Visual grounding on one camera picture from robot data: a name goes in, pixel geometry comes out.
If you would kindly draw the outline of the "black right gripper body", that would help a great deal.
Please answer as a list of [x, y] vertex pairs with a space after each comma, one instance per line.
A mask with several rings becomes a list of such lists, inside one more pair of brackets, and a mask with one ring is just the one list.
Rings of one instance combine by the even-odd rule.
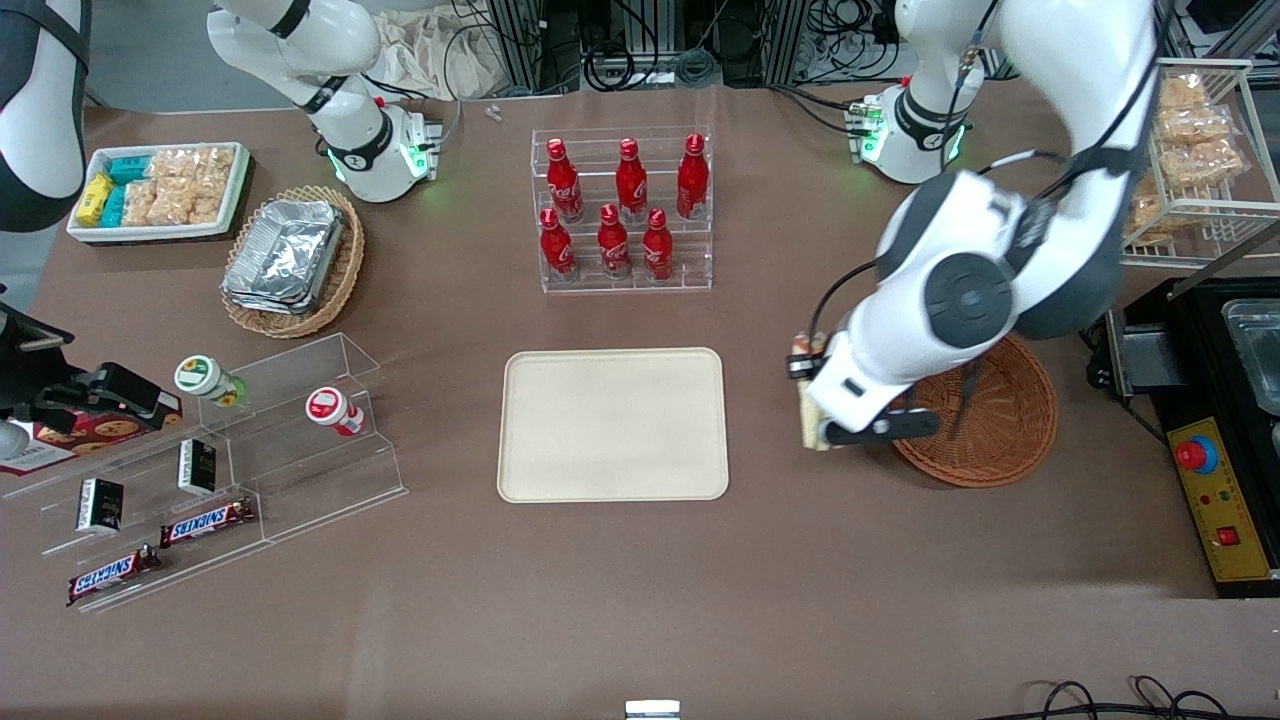
[[3, 419], [8, 419], [46, 388], [73, 379], [76, 369], [67, 363], [63, 348], [76, 336], [14, 307], [3, 307], [1, 318], [1, 410]]

